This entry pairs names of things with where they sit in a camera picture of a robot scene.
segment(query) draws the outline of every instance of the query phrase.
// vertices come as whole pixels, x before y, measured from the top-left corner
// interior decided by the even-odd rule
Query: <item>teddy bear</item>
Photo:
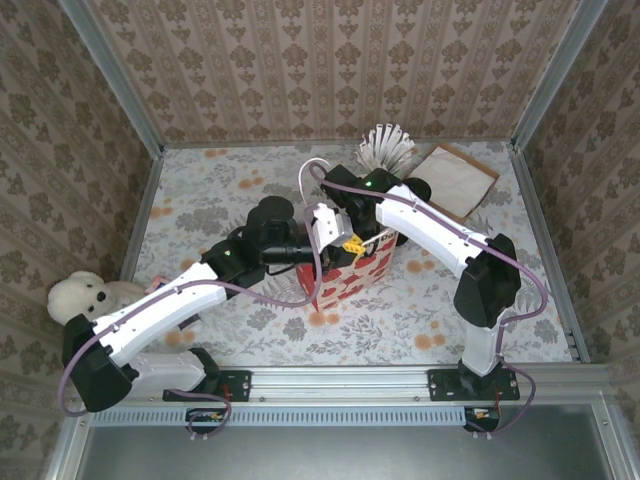
[[[144,288],[135,283],[105,283],[95,273],[80,271],[53,286],[49,292],[47,310],[51,318],[65,325],[81,313],[88,320],[95,320],[144,296]]]
[[[69,278],[56,283],[49,292],[47,310],[56,322],[65,325],[79,314],[87,320],[95,320],[116,310],[137,302],[158,286],[168,283],[163,277],[154,278],[152,285],[145,290],[130,282],[108,282],[92,272],[74,272]],[[172,328],[164,335],[159,345],[165,352],[184,351],[190,348],[195,339],[193,329],[186,329],[197,316],[183,322],[180,327]]]

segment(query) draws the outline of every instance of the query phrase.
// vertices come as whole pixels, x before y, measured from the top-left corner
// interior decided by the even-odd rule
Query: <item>wall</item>
[[[525,156],[590,353],[640,439],[640,2],[609,2]]]
[[[37,478],[60,430],[48,288],[117,277],[149,167],[56,2],[0,2],[0,478]]]
[[[510,137],[576,0],[90,0],[164,141]]]

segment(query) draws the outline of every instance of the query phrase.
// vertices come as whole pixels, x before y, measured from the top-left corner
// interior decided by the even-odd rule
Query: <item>floral tablecloth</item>
[[[454,146],[500,174],[467,226],[489,236],[502,232],[511,237],[518,258],[546,283],[505,144]],[[416,146],[416,161],[429,147]],[[354,152],[355,145],[166,151],[135,281],[147,285],[156,275],[179,275],[200,253],[243,225],[249,210],[266,195],[291,200],[300,219],[299,166],[322,157],[363,174]],[[321,199],[311,178],[304,185],[310,199]],[[539,302],[535,286],[525,278],[522,282],[516,312],[535,308]],[[182,337],[160,338],[149,351],[175,351],[195,344],[225,366],[455,363],[465,334],[452,304],[456,285],[433,255],[409,242],[397,248],[385,278],[325,314],[312,307],[277,309],[239,295],[202,312],[202,321]],[[303,296],[293,271],[268,277],[254,288],[286,300]],[[571,361],[553,299],[543,315],[508,327],[503,351],[508,360],[517,362]]]

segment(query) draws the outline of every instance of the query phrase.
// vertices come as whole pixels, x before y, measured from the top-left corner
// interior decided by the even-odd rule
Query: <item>white cable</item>
[[[317,160],[319,162],[324,162],[327,165],[327,167],[331,166],[331,164],[324,158],[313,157],[307,160],[306,162],[304,162],[300,167],[300,170],[298,170],[298,188],[300,189],[300,196],[302,197],[302,203],[304,203],[305,207],[308,206],[309,204],[307,203],[307,199],[304,198],[304,191],[302,190],[302,172],[304,171],[304,167],[306,167],[310,162],[313,162],[314,160]]]

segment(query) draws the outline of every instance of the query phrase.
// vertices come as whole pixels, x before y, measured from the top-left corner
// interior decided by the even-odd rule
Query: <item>yellow clip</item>
[[[342,248],[344,248],[349,253],[355,253],[358,257],[364,255],[364,253],[367,251],[367,248],[362,246],[362,239],[355,233],[342,245]]]

